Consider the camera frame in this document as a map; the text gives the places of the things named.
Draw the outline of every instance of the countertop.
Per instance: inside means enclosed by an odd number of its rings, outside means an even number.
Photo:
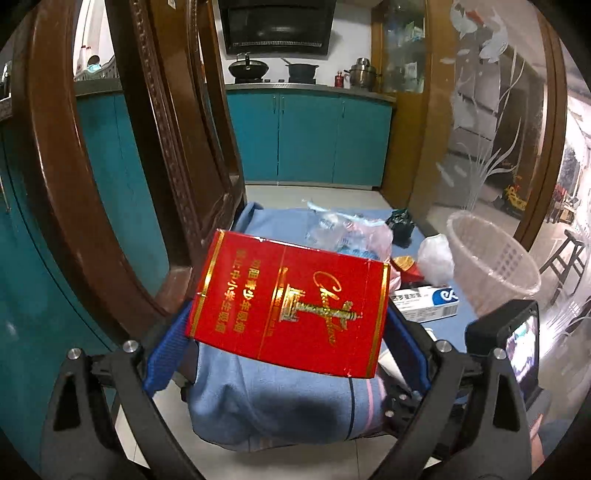
[[[302,90],[312,92],[332,93],[338,95],[351,95],[368,100],[378,100],[396,105],[396,98],[380,93],[368,92],[362,89],[335,88],[328,85],[308,85],[306,83],[246,83],[242,85],[227,84],[228,92],[237,90]],[[83,80],[74,82],[74,92],[77,97],[87,95],[100,95],[104,93],[122,92],[121,81],[118,78]],[[12,116],[12,100],[5,98],[0,100],[0,122]]]
[[[369,100],[380,100],[396,104],[396,97],[389,95],[382,95],[380,93],[368,92],[367,90],[357,88],[335,88],[328,85],[310,85],[307,83],[242,83],[242,84],[226,84],[227,92],[234,92],[236,90],[309,90],[312,92],[323,93],[337,93],[340,95],[351,95]]]

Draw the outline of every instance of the teal kitchen cabinet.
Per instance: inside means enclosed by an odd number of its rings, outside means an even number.
[[[229,90],[246,181],[375,187],[382,183],[392,105],[322,90]]]
[[[9,161],[10,171],[7,166],[5,127],[0,132],[0,428],[38,470],[41,429],[66,352],[78,346],[97,355],[114,346],[77,312],[43,258],[45,247],[33,241],[38,229],[25,221],[27,198],[12,172],[18,159]]]
[[[279,94],[229,93],[230,117],[246,181],[277,181]]]
[[[341,98],[333,183],[380,186],[388,151],[392,106]]]
[[[279,181],[333,183],[339,98],[285,93],[280,109]]]
[[[92,174],[113,232],[152,296],[168,274],[168,254],[122,93],[77,99]]]

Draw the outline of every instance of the wooden stool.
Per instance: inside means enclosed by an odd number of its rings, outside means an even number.
[[[566,240],[563,242],[563,244],[560,246],[560,248],[556,251],[556,253],[548,259],[548,261],[542,266],[542,268],[540,268],[540,274],[544,273],[544,271],[548,267],[550,267],[554,271],[554,273],[556,273],[556,276],[558,277],[558,287],[556,288],[556,292],[554,293],[552,300],[550,300],[550,305],[554,304],[554,302],[556,301],[556,299],[560,295],[560,292],[564,288],[564,283],[566,282],[566,279],[569,276],[571,268],[573,268],[574,271],[579,276],[579,281],[577,283],[577,286],[574,288],[573,292],[570,295],[568,295],[569,298],[572,297],[574,292],[577,291],[577,288],[579,288],[579,284],[581,283],[581,280],[583,279],[583,271],[584,271],[585,265],[579,257],[580,257],[580,254],[585,249],[585,244],[581,240],[577,240],[570,230],[565,230],[564,234],[566,235]],[[560,254],[564,251],[564,249],[568,246],[569,243],[572,243],[574,245],[574,248],[573,248],[573,253],[570,256],[569,263],[567,264],[564,262],[564,260],[560,256]],[[558,260],[558,263],[560,263],[560,265],[562,265],[562,267],[564,268],[564,270],[562,272],[559,272],[557,266],[554,265],[554,262],[557,260]]]

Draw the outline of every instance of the red bottle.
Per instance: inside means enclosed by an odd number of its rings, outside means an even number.
[[[345,87],[345,77],[343,77],[343,72],[338,72],[335,77],[335,87],[337,88],[344,88]]]

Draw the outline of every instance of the cabinet handle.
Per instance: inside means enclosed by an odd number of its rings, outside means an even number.
[[[2,182],[1,176],[0,176],[0,192],[2,192],[2,199],[4,200],[6,213],[10,213],[10,204],[8,203],[8,197],[6,195],[6,190],[4,190],[4,183]]]

